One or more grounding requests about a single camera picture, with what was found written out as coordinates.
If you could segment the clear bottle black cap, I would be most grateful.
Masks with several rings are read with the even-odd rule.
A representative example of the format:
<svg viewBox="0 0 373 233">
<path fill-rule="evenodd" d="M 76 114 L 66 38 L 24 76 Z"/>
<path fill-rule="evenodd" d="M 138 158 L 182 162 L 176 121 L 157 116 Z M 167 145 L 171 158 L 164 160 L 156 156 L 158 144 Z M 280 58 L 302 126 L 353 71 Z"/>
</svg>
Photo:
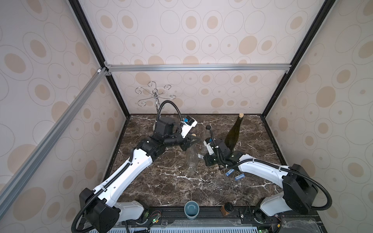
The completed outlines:
<svg viewBox="0 0 373 233">
<path fill-rule="evenodd" d="M 203 133 L 203 140 L 209 140 L 211 138 L 210 130 L 211 130 L 211 126 L 207 125 Z"/>
</svg>

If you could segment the tall clear corked bottle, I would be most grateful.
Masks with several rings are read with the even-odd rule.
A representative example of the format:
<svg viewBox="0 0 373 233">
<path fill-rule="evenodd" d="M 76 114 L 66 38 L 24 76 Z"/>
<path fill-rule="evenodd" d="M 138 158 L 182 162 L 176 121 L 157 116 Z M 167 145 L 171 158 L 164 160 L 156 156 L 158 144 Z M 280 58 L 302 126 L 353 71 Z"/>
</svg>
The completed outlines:
<svg viewBox="0 0 373 233">
<path fill-rule="evenodd" d="M 198 167 L 198 148 L 192 150 L 191 148 L 186 151 L 186 163 L 187 163 L 187 176 L 191 177 L 196 173 Z"/>
</svg>

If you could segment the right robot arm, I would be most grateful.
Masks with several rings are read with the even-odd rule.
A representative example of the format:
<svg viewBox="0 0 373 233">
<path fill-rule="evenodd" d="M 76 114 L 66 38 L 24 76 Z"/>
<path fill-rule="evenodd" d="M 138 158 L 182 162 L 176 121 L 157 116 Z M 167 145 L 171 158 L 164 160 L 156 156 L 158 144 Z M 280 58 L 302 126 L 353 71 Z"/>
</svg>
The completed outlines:
<svg viewBox="0 0 373 233">
<path fill-rule="evenodd" d="M 204 156 L 204 161 L 208 167 L 217 164 L 226 169 L 253 174 L 282 189 L 278 194 L 260 199 L 253 210 L 258 218 L 287 211 L 306 215 L 311 210 L 324 211 L 332 206 L 332 197 L 326 188 L 309 177 L 300 165 L 276 165 L 238 150 L 231 151 L 224 141 L 216 140 L 214 136 L 206 139 L 205 146 L 208 154 Z"/>
</svg>

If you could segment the dark green wine bottle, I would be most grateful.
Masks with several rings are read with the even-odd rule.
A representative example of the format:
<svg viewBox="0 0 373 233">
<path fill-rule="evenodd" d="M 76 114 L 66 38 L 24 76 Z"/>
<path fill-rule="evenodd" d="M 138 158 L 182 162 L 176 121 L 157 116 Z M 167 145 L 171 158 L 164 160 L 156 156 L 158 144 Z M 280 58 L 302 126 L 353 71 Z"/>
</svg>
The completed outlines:
<svg viewBox="0 0 373 233">
<path fill-rule="evenodd" d="M 240 135 L 240 128 L 241 128 L 241 123 L 243 120 L 244 114 L 240 113 L 239 116 L 237 117 L 237 120 L 231 130 L 228 132 L 224 143 L 227 146 L 227 148 L 230 149 L 230 151 L 233 151 Z"/>
</svg>

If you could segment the blue peeled label strip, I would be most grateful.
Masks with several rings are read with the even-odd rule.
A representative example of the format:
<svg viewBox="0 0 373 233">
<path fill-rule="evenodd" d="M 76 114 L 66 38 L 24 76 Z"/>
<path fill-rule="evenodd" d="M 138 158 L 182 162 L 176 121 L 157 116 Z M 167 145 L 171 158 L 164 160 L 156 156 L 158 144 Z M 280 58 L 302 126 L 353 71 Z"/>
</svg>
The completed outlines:
<svg viewBox="0 0 373 233">
<path fill-rule="evenodd" d="M 240 175 L 235 177 L 235 181 L 241 180 L 243 178 L 245 178 L 245 174 L 240 174 Z"/>
</svg>

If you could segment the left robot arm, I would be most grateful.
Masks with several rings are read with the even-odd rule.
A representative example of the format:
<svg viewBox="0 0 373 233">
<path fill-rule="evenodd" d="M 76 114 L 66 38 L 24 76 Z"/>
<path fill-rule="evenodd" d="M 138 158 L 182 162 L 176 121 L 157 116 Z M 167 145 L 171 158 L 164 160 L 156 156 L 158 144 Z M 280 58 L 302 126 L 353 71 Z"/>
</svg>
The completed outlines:
<svg viewBox="0 0 373 233">
<path fill-rule="evenodd" d="M 163 101 L 159 106 L 154 132 L 142 139 L 132 150 L 129 158 L 106 180 L 93 190 L 85 188 L 79 195 L 81 209 L 72 222 L 71 231 L 78 233 L 80 219 L 85 219 L 91 227 L 82 229 L 82 233 L 97 230 L 107 233 L 118 222 L 139 219 L 145 208 L 137 201 L 119 203 L 118 199 L 131 182 L 147 167 L 149 167 L 166 148 L 179 146 L 186 151 L 199 138 L 190 134 L 197 125 L 191 116 L 180 117 L 179 122 L 168 116 L 161 116 L 166 104 L 177 108 L 172 101 Z"/>
</svg>

